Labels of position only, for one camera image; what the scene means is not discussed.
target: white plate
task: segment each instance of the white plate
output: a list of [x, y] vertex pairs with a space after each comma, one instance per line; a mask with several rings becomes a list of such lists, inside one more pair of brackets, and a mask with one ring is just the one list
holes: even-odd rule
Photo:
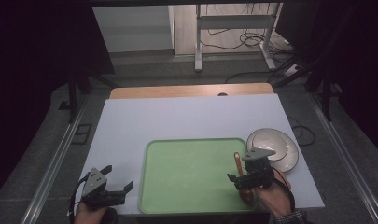
[[268, 157], [270, 164], [273, 168], [282, 172], [293, 169], [299, 160], [299, 151], [296, 144], [287, 134], [276, 129], [256, 130], [249, 135], [246, 144], [247, 150], [252, 147], [274, 150], [276, 154]]

